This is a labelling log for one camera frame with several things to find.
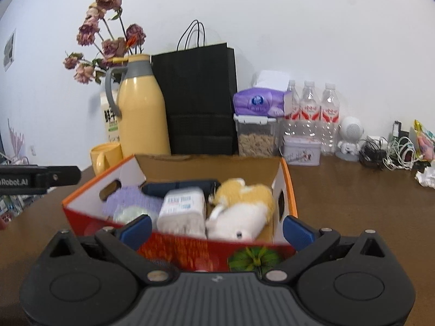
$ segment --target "stuffed toy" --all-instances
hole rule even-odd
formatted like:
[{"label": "stuffed toy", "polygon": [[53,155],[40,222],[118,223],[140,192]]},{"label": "stuffed toy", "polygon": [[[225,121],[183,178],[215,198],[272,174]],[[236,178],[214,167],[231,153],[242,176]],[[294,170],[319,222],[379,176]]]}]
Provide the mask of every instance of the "stuffed toy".
[{"label": "stuffed toy", "polygon": [[275,211],[270,188],[246,186],[240,178],[222,183],[209,201],[215,208],[206,221],[208,239],[253,241]]}]

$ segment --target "gray thermos handle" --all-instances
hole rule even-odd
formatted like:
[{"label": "gray thermos handle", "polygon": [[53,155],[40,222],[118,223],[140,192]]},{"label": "gray thermos handle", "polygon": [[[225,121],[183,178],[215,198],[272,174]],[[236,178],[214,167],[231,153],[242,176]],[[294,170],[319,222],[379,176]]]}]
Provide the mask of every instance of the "gray thermos handle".
[{"label": "gray thermos handle", "polygon": [[106,97],[109,102],[110,107],[112,108],[113,113],[118,117],[122,118],[121,109],[119,109],[118,105],[115,104],[112,94],[112,75],[114,73],[126,73],[127,66],[116,66],[108,69],[106,72]]}]

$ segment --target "wooden table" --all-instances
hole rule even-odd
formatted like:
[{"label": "wooden table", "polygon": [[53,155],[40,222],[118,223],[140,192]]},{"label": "wooden table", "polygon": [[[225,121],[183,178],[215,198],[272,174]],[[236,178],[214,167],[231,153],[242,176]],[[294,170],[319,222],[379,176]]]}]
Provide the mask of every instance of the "wooden table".
[{"label": "wooden table", "polygon": [[[414,174],[379,172],[335,157],[318,167],[290,167],[299,217],[313,227],[342,235],[377,230],[414,283],[417,300],[407,326],[435,320],[435,190],[421,187]],[[83,172],[82,185],[93,176]],[[68,222],[61,200],[76,187],[58,188],[34,203],[7,230],[0,231],[0,324],[25,325],[18,289],[31,264]]]}]

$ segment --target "orange cardboard box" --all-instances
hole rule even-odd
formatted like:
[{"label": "orange cardboard box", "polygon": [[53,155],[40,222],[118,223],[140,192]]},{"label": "orange cardboard box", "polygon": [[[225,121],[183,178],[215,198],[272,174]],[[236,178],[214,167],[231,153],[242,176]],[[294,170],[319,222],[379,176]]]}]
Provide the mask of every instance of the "orange cardboard box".
[{"label": "orange cardboard box", "polygon": [[239,156],[148,156],[124,159],[95,177],[63,202],[65,214],[77,235],[94,234],[103,226],[119,227],[102,213],[100,193],[111,183],[140,186],[143,183],[216,178],[243,178],[247,185],[262,183],[272,188],[276,210],[253,243],[232,243],[153,232],[138,250],[149,259],[165,259],[187,270],[243,271],[262,273],[269,264],[292,256],[295,251],[286,242],[282,222],[287,215],[297,217],[290,174],[279,157],[251,158]]}]

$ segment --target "cereal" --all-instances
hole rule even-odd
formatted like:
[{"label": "cereal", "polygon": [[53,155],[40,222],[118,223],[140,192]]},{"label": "cereal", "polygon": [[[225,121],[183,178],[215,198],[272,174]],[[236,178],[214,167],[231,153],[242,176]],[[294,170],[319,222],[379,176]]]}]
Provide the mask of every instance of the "cereal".
[{"label": "cereal", "polygon": [[239,135],[239,155],[248,157],[272,157],[274,155],[275,137],[272,135]]}]

